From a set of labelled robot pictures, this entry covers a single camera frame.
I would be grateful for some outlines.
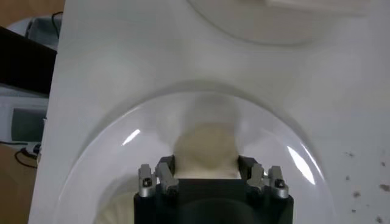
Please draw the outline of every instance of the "dark stain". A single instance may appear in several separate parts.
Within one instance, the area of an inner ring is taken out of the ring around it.
[[[352,195],[354,198],[358,198],[358,197],[360,197],[360,192],[355,191]]]
[[[377,221],[377,223],[383,223],[383,220],[382,220],[382,218],[380,216],[377,216],[375,221]]]
[[[386,192],[390,192],[390,185],[387,185],[387,184],[381,184],[379,185],[380,189],[386,191]]]
[[[346,152],[346,155],[353,158],[355,156],[355,154],[353,154],[352,152]]]

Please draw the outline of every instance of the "metal screw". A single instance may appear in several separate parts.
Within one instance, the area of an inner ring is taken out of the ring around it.
[[[150,187],[152,186],[152,179],[147,177],[142,180],[142,187]]]
[[[286,184],[285,181],[282,179],[276,179],[275,180],[275,187],[277,188],[285,188]]]

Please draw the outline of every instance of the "white table surface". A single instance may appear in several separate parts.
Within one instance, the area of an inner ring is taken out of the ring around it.
[[[273,47],[227,36],[184,0],[67,0],[58,48],[30,224],[52,223],[72,165],[104,127],[180,89],[267,105],[311,146],[340,223],[390,223],[379,188],[390,184],[390,1],[323,40]]]

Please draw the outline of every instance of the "transparent plastic dome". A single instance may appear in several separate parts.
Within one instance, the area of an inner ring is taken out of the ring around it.
[[[252,102],[211,92],[151,99],[105,128],[74,165],[54,223],[92,224],[112,198],[137,191],[142,164],[155,167],[162,156],[173,154],[182,133],[207,123],[233,128],[238,153],[255,158],[265,170],[281,166],[294,198],[294,223],[336,223],[322,172],[294,131]]]

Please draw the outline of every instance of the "wooden floor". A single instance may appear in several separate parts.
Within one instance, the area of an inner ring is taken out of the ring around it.
[[[24,167],[14,158],[15,149],[0,144],[0,223],[27,224],[36,169]],[[22,162],[34,161],[19,156]]]
[[[65,0],[0,0],[0,26],[63,11]]]

